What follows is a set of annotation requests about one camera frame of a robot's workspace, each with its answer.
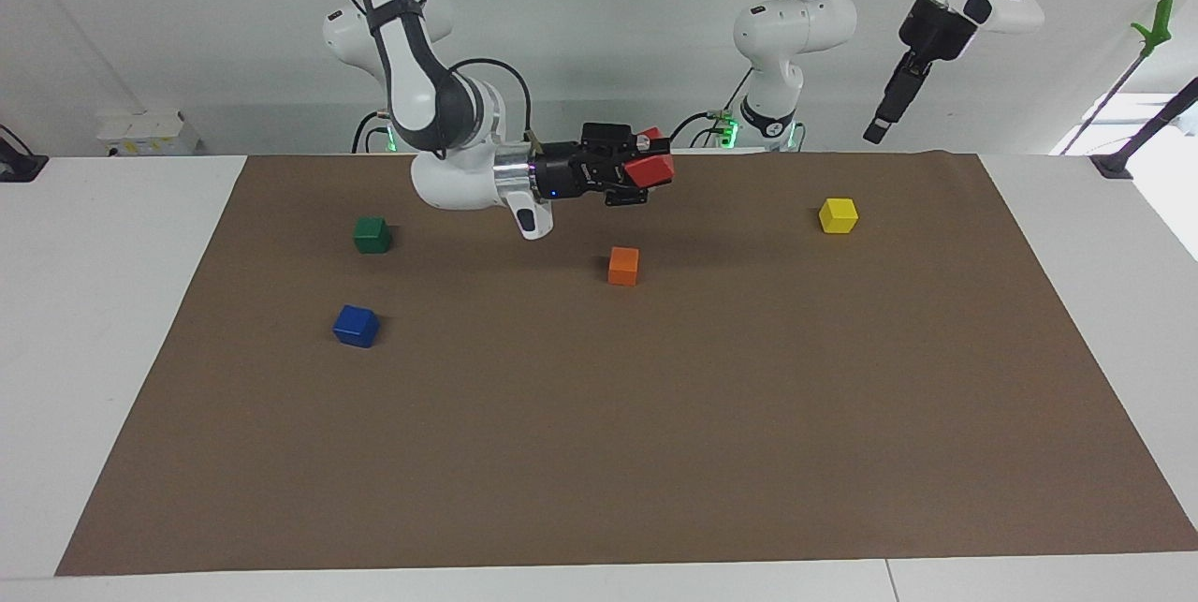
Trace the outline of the black table clamp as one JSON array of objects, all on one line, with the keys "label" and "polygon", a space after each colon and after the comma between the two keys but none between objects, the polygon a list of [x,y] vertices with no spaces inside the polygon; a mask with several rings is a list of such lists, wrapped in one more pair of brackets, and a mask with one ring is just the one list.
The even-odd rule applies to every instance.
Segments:
[{"label": "black table clamp", "polygon": [[0,183],[32,183],[49,162],[35,154],[7,124],[0,124]]}]

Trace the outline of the red wooden block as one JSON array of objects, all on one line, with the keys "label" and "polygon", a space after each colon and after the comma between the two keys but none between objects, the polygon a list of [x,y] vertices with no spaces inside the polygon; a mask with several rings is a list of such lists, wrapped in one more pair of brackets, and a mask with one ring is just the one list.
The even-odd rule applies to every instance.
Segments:
[{"label": "red wooden block", "polygon": [[676,168],[670,138],[664,136],[659,127],[651,127],[637,133],[637,144],[647,144],[647,147],[639,147],[636,154],[623,163],[623,171],[633,186],[648,189],[672,183]]}]

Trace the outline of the white wall socket box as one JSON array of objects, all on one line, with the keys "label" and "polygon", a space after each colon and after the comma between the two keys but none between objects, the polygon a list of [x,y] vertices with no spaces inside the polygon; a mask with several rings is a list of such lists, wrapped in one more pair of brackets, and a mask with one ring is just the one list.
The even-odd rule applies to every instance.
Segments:
[{"label": "white wall socket box", "polygon": [[179,110],[103,117],[95,140],[105,156],[193,156],[200,145]]}]

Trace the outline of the brown paper mat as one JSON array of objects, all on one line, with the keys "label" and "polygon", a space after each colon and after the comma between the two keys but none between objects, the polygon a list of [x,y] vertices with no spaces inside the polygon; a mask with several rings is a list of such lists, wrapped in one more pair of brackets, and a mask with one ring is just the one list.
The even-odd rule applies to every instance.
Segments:
[{"label": "brown paper mat", "polygon": [[688,156],[544,241],[409,166],[244,164],[60,576],[1198,551],[975,156]]}]

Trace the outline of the blue wooden block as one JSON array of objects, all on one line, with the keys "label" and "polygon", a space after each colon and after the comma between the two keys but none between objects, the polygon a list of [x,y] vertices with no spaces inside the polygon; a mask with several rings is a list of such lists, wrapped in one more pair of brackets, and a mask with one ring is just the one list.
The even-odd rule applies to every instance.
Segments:
[{"label": "blue wooden block", "polygon": [[343,345],[373,347],[380,328],[381,321],[373,309],[346,304],[337,315],[332,333]]}]

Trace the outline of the black angled stand with foot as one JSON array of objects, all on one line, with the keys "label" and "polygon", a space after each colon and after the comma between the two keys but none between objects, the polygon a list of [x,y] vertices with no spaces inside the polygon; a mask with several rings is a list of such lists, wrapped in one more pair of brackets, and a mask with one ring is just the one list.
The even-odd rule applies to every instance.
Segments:
[{"label": "black angled stand with foot", "polygon": [[1198,104],[1198,77],[1191,79],[1181,90],[1173,95],[1164,107],[1146,120],[1145,124],[1135,132],[1133,136],[1117,150],[1113,154],[1089,156],[1093,166],[1105,180],[1135,180],[1129,171],[1131,158],[1146,146],[1152,138],[1157,136],[1168,124],[1176,124],[1187,117],[1187,113]]}]

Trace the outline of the green clamp on thin rod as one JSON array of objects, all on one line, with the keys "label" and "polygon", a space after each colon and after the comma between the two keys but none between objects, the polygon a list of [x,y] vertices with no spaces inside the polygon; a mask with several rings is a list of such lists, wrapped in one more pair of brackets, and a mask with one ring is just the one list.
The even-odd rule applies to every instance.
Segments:
[{"label": "green clamp on thin rod", "polygon": [[1078,126],[1073,132],[1073,136],[1070,136],[1066,145],[1061,147],[1058,153],[1059,156],[1066,156],[1073,148],[1075,142],[1078,142],[1083,134],[1095,124],[1097,116],[1103,111],[1105,107],[1108,107],[1114,95],[1119,95],[1130,78],[1135,77],[1135,72],[1146,61],[1146,57],[1150,57],[1160,45],[1172,39],[1170,19],[1173,5],[1174,0],[1158,0],[1154,8],[1152,22],[1148,26],[1139,22],[1130,23],[1130,28],[1140,36],[1140,51],[1135,56],[1127,69],[1124,69],[1117,83],[1103,95],[1103,98],[1091,108],[1087,120]]}]

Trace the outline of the green wooden block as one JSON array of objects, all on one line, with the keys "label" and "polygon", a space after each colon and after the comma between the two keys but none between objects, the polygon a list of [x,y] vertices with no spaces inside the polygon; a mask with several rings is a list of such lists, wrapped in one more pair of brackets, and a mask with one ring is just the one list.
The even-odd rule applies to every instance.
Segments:
[{"label": "green wooden block", "polygon": [[362,215],[353,226],[353,245],[361,254],[385,254],[392,247],[392,231],[385,217]]}]

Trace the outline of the yellow wooden block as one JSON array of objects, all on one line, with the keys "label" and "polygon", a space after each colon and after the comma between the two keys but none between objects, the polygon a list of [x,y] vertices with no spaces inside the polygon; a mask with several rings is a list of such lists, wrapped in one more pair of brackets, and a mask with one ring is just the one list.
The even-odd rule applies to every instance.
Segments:
[{"label": "yellow wooden block", "polygon": [[851,235],[859,221],[855,202],[851,197],[827,197],[818,218],[825,235]]}]

